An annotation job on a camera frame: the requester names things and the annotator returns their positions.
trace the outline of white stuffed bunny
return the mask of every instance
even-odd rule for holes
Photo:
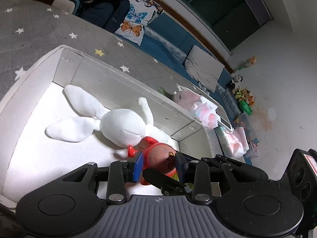
[[[46,134],[53,139],[79,142],[97,130],[123,148],[139,144],[145,136],[158,142],[173,144],[169,135],[153,126],[153,115],[144,97],[140,97],[135,106],[136,111],[143,114],[142,118],[130,109],[107,112],[96,98],[80,87],[67,85],[64,91],[74,109],[85,117],[60,120],[48,126]]]

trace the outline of plastic bag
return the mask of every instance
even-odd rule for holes
[[[215,131],[226,157],[239,159],[249,149],[246,139],[243,139],[244,130],[242,127],[241,129],[234,130],[233,132],[227,132],[222,127],[216,128]],[[242,142],[235,136],[235,134],[241,137]]]
[[[218,127],[217,105],[184,87],[173,97],[174,102],[193,113],[207,130]]]

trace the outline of pink plastic bag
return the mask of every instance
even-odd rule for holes
[[[173,97],[174,102],[193,113],[207,130],[218,127],[216,109],[218,106],[191,90],[181,90]]]

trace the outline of red toy figure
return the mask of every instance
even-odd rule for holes
[[[165,143],[159,143],[151,137],[144,137],[140,142],[140,147],[143,148],[143,169],[149,167],[155,168],[166,176],[173,176],[176,173],[175,169],[175,154],[176,151]],[[128,157],[134,157],[137,150],[132,145],[128,146]],[[145,180],[141,181],[143,185],[149,185]]]

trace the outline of white pillow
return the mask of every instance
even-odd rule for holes
[[[197,82],[215,92],[224,65],[194,45],[185,59],[185,69]]]
[[[163,8],[153,0],[129,0],[131,6],[126,19],[147,26],[155,14],[161,15]]]
[[[144,27],[126,18],[115,33],[140,46],[144,35]]]

